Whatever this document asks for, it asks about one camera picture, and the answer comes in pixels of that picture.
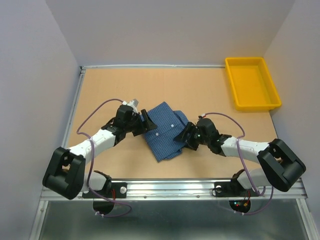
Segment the blue checked long sleeve shirt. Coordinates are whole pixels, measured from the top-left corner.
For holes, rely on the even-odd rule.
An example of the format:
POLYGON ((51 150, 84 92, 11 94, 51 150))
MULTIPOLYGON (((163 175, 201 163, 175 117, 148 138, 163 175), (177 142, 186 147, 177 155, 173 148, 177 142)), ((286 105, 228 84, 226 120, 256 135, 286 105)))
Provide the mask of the blue checked long sleeve shirt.
POLYGON ((149 146, 156 161, 171 160, 182 153, 185 147, 183 142, 174 141, 189 120, 180 110, 172 110, 164 101, 147 112, 151 121, 157 126, 144 134, 144 139, 149 146))

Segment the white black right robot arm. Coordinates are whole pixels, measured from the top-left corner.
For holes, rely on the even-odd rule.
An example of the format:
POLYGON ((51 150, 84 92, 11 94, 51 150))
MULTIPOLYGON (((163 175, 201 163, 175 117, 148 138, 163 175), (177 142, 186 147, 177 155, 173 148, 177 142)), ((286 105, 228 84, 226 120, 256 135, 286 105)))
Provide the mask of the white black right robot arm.
POLYGON ((209 118, 200 118, 196 124, 188 122, 174 141, 184 143, 194 151, 204 145, 216 155, 260 164, 260 168, 248 170, 244 167, 233 175, 229 189, 235 195, 258 187, 274 187, 287 192, 307 169, 283 140, 254 142, 221 134, 209 118))

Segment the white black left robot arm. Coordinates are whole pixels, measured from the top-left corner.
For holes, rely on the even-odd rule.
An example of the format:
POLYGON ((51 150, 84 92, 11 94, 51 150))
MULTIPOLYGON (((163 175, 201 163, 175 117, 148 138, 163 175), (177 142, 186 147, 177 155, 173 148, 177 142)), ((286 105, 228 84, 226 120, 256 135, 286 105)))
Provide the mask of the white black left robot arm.
POLYGON ((84 190, 85 167, 92 158, 116 146, 128 133, 139 136, 156 128, 145 109, 135 112, 132 106, 121 105, 115 117, 93 136, 70 148, 58 147, 54 150, 42 185, 72 200, 84 190))

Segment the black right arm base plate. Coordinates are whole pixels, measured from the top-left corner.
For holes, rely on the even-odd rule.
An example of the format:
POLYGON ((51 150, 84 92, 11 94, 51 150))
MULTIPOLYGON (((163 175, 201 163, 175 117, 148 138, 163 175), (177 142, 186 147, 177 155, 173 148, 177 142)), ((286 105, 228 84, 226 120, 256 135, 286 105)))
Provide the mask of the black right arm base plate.
POLYGON ((211 194, 217 198, 258 197, 252 189, 244 189, 239 183, 231 181, 215 182, 211 194))

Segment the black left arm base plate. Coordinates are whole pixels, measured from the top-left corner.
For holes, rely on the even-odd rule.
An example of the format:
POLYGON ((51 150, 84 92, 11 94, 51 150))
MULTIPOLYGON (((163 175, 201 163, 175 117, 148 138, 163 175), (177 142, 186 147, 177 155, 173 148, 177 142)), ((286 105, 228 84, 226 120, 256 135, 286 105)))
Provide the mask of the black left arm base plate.
POLYGON ((112 182, 111 187, 104 187, 96 192, 108 199, 125 199, 127 197, 128 184, 126 182, 112 182))

